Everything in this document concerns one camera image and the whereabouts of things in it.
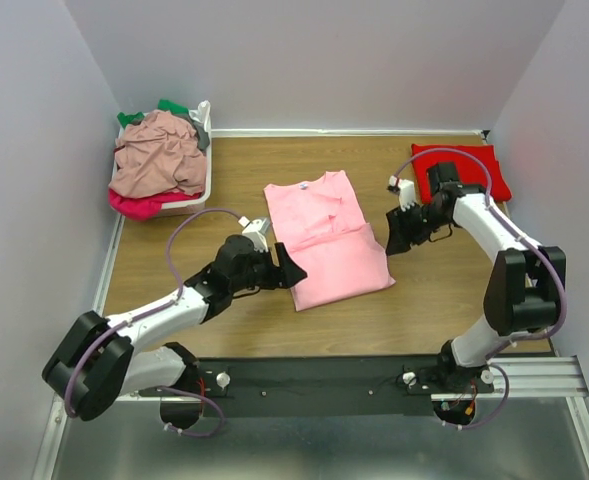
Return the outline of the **light pink t shirt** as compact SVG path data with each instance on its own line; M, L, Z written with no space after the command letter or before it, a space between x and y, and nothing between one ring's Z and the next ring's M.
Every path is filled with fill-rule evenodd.
M384 290L395 280L345 171L264 188L276 240L307 278L291 288L300 312Z

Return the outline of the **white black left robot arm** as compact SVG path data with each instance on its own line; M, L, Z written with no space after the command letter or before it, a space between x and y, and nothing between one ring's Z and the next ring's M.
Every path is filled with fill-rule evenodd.
M212 262L171 294L108 318L93 310L81 314L46 363L43 380L68 416L95 419L127 392L133 358L149 345L213 319L240 291L290 289L307 278L284 244L276 243L275 251L273 259L268 248L231 235Z

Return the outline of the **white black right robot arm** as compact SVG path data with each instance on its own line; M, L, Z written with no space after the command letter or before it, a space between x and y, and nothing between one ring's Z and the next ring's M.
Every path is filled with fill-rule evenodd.
M508 345L552 335L565 320L566 256L519 229L495 204L490 187L463 182L455 164L429 169L431 199L421 204L410 180L393 175L398 205L386 214L389 256L432 239L440 228L465 230L492 262L481 317L447 341L428 367L408 367L403 381L419 393L460 393L487 381L488 362Z

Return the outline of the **folded red t shirt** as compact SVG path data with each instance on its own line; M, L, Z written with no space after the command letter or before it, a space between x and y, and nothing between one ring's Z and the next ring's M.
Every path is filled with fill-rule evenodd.
M488 170L492 179L491 195L498 203L512 199L512 192L502 176L500 164L495 157L494 148L491 145L464 146L464 145L419 145L411 146L412 155L418 155L428 150L439 149L439 152L428 153L413 161L413 169L417 180L420 200L422 203L430 203L432 200L428 179L428 169L437 163L453 162L456 165L459 178L466 184L480 184L487 186L487 178L482 168L463 155L445 152L446 149L455 149L466 152L477 158Z

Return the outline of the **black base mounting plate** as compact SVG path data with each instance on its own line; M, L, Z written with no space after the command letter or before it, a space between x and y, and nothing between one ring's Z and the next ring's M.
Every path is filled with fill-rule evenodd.
M192 426L198 417L430 416L470 423L473 399L493 392L486 367L450 367L438 355L203 358L161 396L161 417ZM175 392L214 401L190 405Z

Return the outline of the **magenta t shirt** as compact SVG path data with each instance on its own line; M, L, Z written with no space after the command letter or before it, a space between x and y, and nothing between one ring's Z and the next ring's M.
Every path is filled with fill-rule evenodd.
M157 215L165 203L189 200L182 192L165 192L142 198L124 197L114 190L108 190L110 206L121 215L135 220L145 221Z

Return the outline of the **grey t shirt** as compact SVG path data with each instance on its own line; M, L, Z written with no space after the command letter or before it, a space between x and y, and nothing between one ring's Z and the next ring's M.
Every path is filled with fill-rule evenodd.
M203 123L194 119L191 115L188 115L188 121L196 131L198 149L205 152L210 146L210 136L205 130Z

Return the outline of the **dusty pink t shirt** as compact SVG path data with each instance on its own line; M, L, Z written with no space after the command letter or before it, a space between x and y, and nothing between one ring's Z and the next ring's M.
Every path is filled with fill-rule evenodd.
M207 156L198 148L196 129L168 111L153 110L116 139L117 166L109 188L140 199L169 191L205 191Z

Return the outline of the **green t shirt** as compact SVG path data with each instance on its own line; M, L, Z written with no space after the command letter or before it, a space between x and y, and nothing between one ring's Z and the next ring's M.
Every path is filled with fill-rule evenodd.
M168 111L172 114L188 114L190 112L188 107L172 102L168 99L160 99L157 103L157 108L163 111ZM117 114L117 121L119 125L125 129L128 125L139 125L146 115L147 113L142 111L133 114L119 112Z

